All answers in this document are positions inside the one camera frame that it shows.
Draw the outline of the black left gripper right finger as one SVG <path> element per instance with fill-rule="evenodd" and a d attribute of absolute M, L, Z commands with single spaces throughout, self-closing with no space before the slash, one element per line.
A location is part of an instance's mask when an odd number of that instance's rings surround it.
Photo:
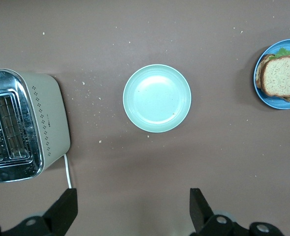
<path fill-rule="evenodd" d="M 282 236 L 274 225 L 253 222 L 243 228 L 229 217 L 214 214 L 199 188 L 190 189 L 190 217 L 195 229 L 193 236 Z"/>

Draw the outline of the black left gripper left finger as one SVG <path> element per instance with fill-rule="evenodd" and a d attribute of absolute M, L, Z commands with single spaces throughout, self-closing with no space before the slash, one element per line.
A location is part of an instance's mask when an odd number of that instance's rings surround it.
<path fill-rule="evenodd" d="M 0 236 L 64 236 L 77 214 L 77 189 L 67 189 L 42 216 L 26 218 L 7 231 L 0 227 Z"/>

